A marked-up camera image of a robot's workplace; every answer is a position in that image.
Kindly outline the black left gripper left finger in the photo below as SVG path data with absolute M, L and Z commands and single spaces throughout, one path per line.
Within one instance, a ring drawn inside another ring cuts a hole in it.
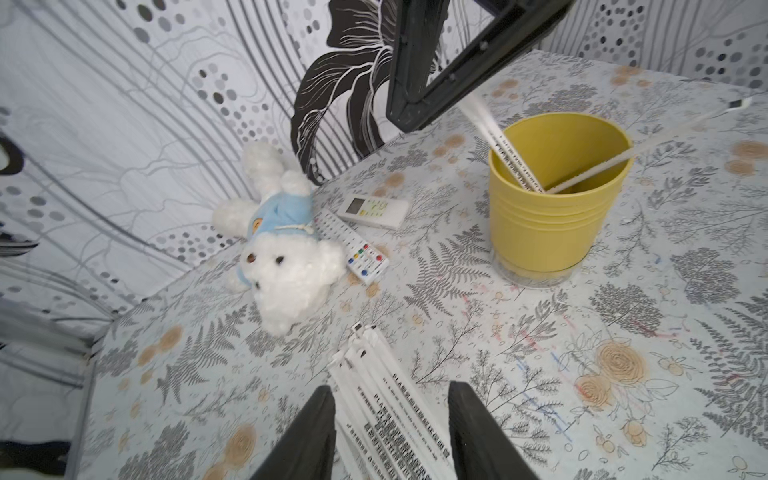
M 315 389 L 251 480 L 327 480 L 336 447 L 331 388 Z

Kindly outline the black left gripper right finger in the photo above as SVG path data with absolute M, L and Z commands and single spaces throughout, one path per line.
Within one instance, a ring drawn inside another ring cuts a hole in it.
M 450 383 L 448 407 L 452 459 L 459 480 L 538 479 L 468 383 Z

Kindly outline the yellow plastic cup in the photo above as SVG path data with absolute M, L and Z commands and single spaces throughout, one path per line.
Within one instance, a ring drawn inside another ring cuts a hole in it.
M 548 190 L 633 142 L 609 120 L 571 112 L 528 117 L 504 133 L 546 190 L 523 189 L 498 156 L 489 155 L 493 265 L 519 286 L 548 288 L 567 280 L 586 258 L 632 163 L 626 160 L 557 194 Z

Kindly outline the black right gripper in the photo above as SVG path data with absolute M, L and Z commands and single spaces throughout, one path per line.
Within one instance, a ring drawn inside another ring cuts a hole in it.
M 574 3 L 399 1 L 387 119 L 421 130 L 526 53 Z

